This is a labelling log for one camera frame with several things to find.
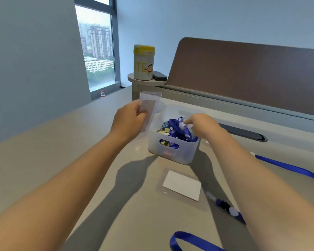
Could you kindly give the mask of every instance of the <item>gray wall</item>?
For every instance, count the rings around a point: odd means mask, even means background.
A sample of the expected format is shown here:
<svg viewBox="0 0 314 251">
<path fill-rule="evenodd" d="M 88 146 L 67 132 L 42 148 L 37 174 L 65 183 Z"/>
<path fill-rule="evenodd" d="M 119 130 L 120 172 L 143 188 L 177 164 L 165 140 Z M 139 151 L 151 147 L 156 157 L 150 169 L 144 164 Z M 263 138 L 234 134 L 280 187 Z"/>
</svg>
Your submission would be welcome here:
<svg viewBox="0 0 314 251">
<path fill-rule="evenodd" d="M 134 44 L 155 46 L 165 75 L 183 37 L 314 48 L 314 0 L 117 0 L 117 13 L 122 86 Z"/>
<path fill-rule="evenodd" d="M 0 0 L 0 141 L 90 101 L 74 0 Z"/>
</svg>

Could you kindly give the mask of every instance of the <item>white desk surface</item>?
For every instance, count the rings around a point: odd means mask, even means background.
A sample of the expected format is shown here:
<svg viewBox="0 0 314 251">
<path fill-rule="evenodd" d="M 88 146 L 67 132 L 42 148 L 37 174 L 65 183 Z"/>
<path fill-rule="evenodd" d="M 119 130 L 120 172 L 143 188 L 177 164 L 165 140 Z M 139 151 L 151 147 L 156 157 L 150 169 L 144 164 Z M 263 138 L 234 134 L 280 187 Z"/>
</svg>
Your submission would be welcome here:
<svg viewBox="0 0 314 251">
<path fill-rule="evenodd" d="M 131 101 L 131 88 L 96 100 L 59 119 L 0 143 L 0 212 L 44 183 L 102 139 L 116 110 Z M 212 109 L 199 108 L 225 124 L 257 131 L 267 143 L 235 136 L 248 150 L 314 172 L 314 134 Z M 314 205 L 314 180 L 265 164 Z M 190 166 L 147 150 L 136 139 L 117 156 L 62 250 L 169 250 L 175 231 L 187 231 L 229 251 L 257 250 L 246 227 L 201 194 L 199 202 L 161 188 L 167 170 L 198 178 L 202 188 L 236 205 L 211 148 L 201 141 Z M 184 250 L 197 250 L 181 242 Z"/>
</svg>

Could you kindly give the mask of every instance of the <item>white low building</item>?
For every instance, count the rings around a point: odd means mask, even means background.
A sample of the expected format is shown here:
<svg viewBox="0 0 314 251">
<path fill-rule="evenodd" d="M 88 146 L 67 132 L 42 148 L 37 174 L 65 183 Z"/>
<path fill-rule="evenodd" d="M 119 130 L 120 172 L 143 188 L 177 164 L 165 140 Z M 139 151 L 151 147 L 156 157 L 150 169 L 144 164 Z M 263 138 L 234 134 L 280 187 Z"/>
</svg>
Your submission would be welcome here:
<svg viewBox="0 0 314 251">
<path fill-rule="evenodd" d="M 98 60 L 95 57 L 85 56 L 85 67 L 89 72 L 105 71 L 109 67 L 114 67 L 114 62 L 111 60 Z"/>
</svg>

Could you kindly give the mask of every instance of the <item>forearm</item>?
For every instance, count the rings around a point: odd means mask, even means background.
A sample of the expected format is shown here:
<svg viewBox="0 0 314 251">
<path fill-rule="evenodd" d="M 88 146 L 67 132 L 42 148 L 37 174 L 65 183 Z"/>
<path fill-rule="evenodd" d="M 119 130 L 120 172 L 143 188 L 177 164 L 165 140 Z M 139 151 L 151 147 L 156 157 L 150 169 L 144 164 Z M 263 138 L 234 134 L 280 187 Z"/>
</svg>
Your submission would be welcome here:
<svg viewBox="0 0 314 251">
<path fill-rule="evenodd" d="M 55 250 L 66 240 L 125 146 L 109 134 L 0 215 L 0 250 Z"/>
<path fill-rule="evenodd" d="M 224 129 L 216 128 L 207 140 L 258 245 L 263 250 L 314 247 L 314 207 Z"/>
</svg>

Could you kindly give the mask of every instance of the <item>plastic storage box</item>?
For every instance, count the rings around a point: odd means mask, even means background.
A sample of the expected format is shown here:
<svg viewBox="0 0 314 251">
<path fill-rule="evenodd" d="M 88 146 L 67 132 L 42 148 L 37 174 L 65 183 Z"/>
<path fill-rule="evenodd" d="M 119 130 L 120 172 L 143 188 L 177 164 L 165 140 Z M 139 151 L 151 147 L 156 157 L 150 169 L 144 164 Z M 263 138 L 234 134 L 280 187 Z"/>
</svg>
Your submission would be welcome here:
<svg viewBox="0 0 314 251">
<path fill-rule="evenodd" d="M 195 113 L 202 112 L 188 107 L 168 105 L 160 114 L 160 116 L 153 120 L 150 125 L 148 132 L 149 145 L 147 149 L 155 155 L 170 159 L 180 164 L 186 165 L 191 163 L 200 139 L 194 143 L 190 143 L 168 135 L 159 134 L 157 133 L 157 130 L 160 129 L 162 124 L 169 119 L 178 119 L 180 116 L 182 116 L 184 117 L 184 120 L 186 120 L 189 116 Z M 174 149 L 172 147 L 162 145 L 160 143 L 161 139 L 176 143 L 179 145 L 179 148 Z"/>
</svg>

